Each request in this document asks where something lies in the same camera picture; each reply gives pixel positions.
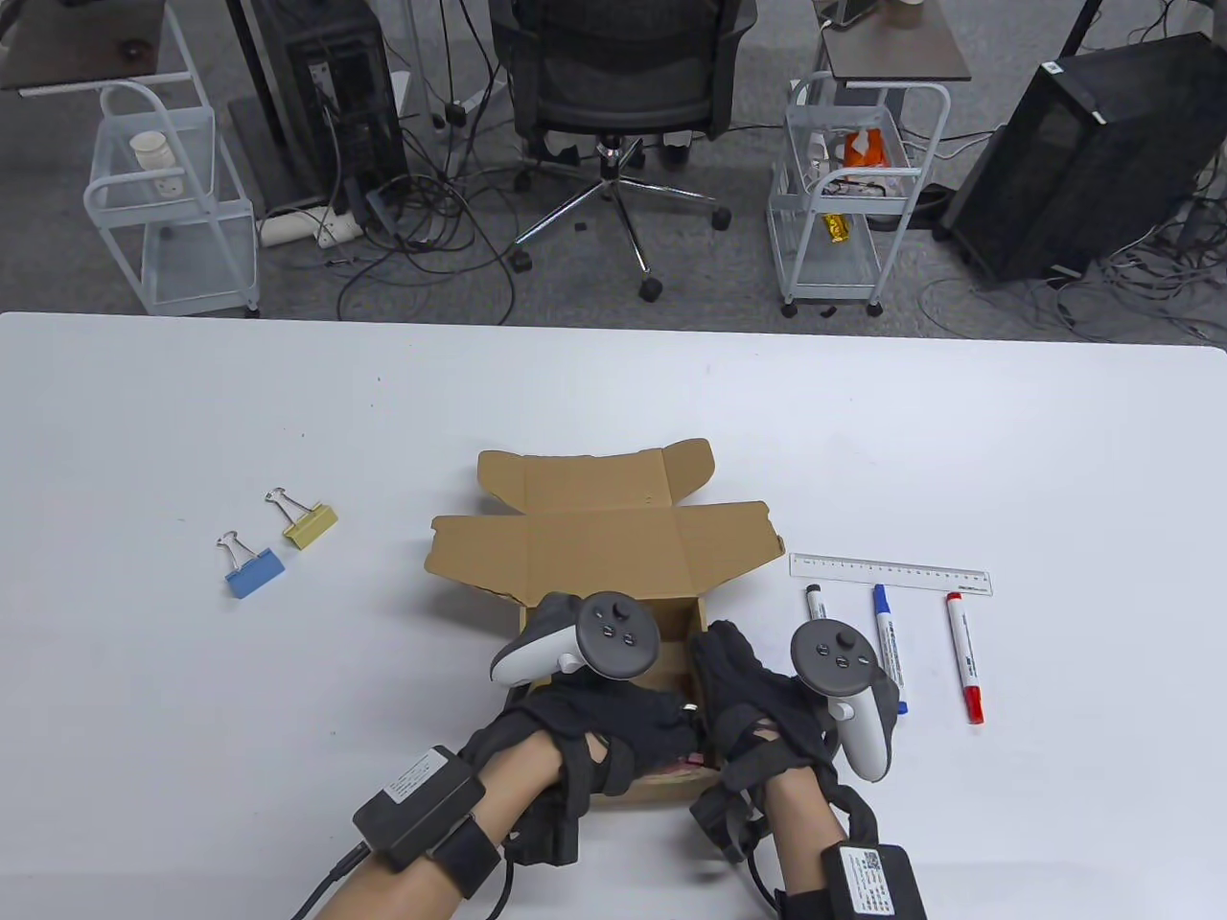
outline metal clip handle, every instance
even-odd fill
[[[280,510],[283,515],[286,515],[286,520],[290,521],[291,526],[293,526],[294,524],[297,524],[298,520],[290,513],[290,508],[287,505],[292,505],[294,508],[298,508],[299,510],[302,510],[303,514],[310,514],[310,510],[312,510],[310,508],[308,508],[307,505],[304,505],[302,502],[296,502],[290,496],[287,496],[286,491],[283,488],[281,488],[281,486],[277,486],[275,489],[272,489],[271,492],[269,492],[264,497],[264,500],[265,502],[271,502],[272,504],[277,505],[277,510]]]
[[[245,547],[243,542],[238,539],[238,531],[236,530],[227,530],[225,534],[217,537],[217,546],[220,546],[222,550],[229,553],[231,565],[234,567],[236,572],[243,568],[243,565],[245,565],[252,559],[256,558],[255,553],[252,552],[248,547]],[[252,559],[247,559],[247,562],[239,564],[238,561],[239,551],[245,552],[248,556],[252,557]]]

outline person's arm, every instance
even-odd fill
[[[818,789],[814,770],[800,767],[767,780],[766,808],[784,891],[802,894],[826,888],[820,855],[847,834]]]
[[[605,748],[589,735],[594,761],[605,759]],[[544,731],[497,754],[479,774],[486,796],[472,818],[496,846],[501,845],[529,805],[558,781],[562,754]],[[368,856],[317,920],[447,920],[461,897],[452,880],[431,860],[416,860],[394,873]]]

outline blue binder clip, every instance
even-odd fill
[[[217,546],[222,547],[231,556],[231,564],[234,567],[234,570],[226,575],[226,583],[231,586],[231,592],[236,597],[247,597],[256,588],[266,585],[286,570],[286,567],[281,564],[281,559],[274,554],[272,550],[254,553],[239,542],[238,534],[233,530],[227,530],[222,534],[217,540]],[[240,552],[252,558],[239,564],[238,557]]]

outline orange package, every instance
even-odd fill
[[[847,140],[844,140],[845,167],[875,168],[890,164],[890,161],[886,158],[886,144],[882,141],[882,132],[877,128],[849,134]]]

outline cardboard box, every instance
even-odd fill
[[[703,439],[620,456],[519,456],[486,450],[477,480],[514,515],[440,516],[426,570],[520,605],[520,628],[551,591],[622,591],[647,605],[661,654],[636,682],[702,705],[686,653],[707,628],[703,595],[784,552],[762,502],[681,505],[712,478]],[[693,799],[709,767],[636,781],[618,801]]]

